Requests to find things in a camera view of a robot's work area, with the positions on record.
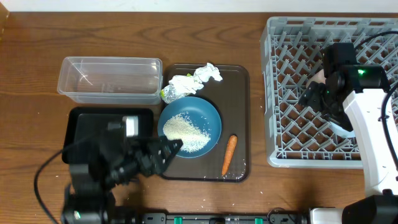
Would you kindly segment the pink white cup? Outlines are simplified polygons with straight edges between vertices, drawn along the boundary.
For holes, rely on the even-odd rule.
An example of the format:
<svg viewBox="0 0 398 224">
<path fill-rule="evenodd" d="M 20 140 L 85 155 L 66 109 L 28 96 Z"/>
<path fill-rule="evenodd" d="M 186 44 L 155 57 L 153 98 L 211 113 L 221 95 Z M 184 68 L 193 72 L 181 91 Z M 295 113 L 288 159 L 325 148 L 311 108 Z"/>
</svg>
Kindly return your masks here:
<svg viewBox="0 0 398 224">
<path fill-rule="evenodd" d="M 311 82 L 317 82 L 317 83 L 325 83 L 326 78 L 324 75 L 324 70 L 320 70 L 317 72 L 312 78 L 310 78 L 306 84 L 306 88 L 309 88 L 309 85 Z"/>
</svg>

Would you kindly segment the pile of white rice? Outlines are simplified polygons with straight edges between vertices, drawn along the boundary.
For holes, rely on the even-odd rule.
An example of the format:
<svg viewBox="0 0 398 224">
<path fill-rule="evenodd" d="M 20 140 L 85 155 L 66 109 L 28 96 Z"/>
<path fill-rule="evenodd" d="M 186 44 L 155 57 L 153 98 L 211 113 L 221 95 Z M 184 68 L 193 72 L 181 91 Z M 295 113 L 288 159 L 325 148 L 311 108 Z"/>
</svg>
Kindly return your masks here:
<svg viewBox="0 0 398 224">
<path fill-rule="evenodd" d="M 162 130 L 167 139 L 182 140 L 183 146 L 180 150 L 188 153 L 203 149 L 211 139 L 206 131 L 193 125 L 186 113 L 172 116 L 166 121 Z"/>
</svg>

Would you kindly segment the light blue bowl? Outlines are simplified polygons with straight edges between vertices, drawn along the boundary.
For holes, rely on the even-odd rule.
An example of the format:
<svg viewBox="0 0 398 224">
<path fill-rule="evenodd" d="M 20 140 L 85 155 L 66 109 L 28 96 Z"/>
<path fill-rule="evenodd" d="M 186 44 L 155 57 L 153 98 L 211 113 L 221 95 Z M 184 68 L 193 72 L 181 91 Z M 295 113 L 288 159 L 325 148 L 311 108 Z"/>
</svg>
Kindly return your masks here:
<svg viewBox="0 0 398 224">
<path fill-rule="evenodd" d="M 329 122 L 329 124 L 330 124 L 329 128 L 337 136 L 339 136 L 341 138 L 354 138 L 355 137 L 354 131 L 347 131 L 347 130 L 343 129 L 341 126 L 339 126 L 331 121 Z"/>
</svg>

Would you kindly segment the dark blue plate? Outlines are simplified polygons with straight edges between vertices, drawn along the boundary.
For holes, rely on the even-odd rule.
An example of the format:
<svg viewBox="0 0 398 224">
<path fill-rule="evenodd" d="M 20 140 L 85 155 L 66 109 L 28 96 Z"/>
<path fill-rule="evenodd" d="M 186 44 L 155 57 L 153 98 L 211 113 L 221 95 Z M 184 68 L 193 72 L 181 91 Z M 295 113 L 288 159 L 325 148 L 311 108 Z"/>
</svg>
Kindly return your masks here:
<svg viewBox="0 0 398 224">
<path fill-rule="evenodd" d="M 206 131 L 211 139 L 203 149 L 197 152 L 188 153 L 180 150 L 177 153 L 178 157 L 193 159 L 210 152 L 216 146 L 221 136 L 222 125 L 219 112 L 211 103 L 202 98 L 188 96 L 178 99 L 167 105 L 161 113 L 157 125 L 158 135 L 164 136 L 162 130 L 164 124 L 172 116 L 179 113 L 188 114 L 193 125 Z"/>
</svg>

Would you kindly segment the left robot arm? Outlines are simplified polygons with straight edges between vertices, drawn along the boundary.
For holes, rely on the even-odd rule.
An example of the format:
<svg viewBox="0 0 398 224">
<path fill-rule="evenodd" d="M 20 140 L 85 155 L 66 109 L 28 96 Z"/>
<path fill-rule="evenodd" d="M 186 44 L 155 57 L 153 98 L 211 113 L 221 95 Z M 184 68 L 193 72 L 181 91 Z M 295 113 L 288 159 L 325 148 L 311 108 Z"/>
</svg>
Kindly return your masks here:
<svg viewBox="0 0 398 224">
<path fill-rule="evenodd" d="M 65 189 L 62 223 L 139 223 L 136 212 L 117 206 L 112 189 L 137 175 L 164 173 L 183 142 L 103 130 L 65 146 L 62 159 L 72 183 Z"/>
</svg>

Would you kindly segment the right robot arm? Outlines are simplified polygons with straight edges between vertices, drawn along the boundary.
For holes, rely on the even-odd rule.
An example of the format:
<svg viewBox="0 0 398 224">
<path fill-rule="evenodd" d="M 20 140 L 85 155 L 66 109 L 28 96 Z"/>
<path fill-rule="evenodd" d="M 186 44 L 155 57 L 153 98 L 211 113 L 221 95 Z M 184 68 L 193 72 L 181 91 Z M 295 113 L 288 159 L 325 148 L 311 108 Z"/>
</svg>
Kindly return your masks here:
<svg viewBox="0 0 398 224">
<path fill-rule="evenodd" d="M 355 134 L 364 171 L 365 198 L 345 208 L 314 208 L 310 223 L 397 223 L 395 89 L 379 65 L 343 65 L 318 72 L 299 103 L 338 117 Z"/>
</svg>

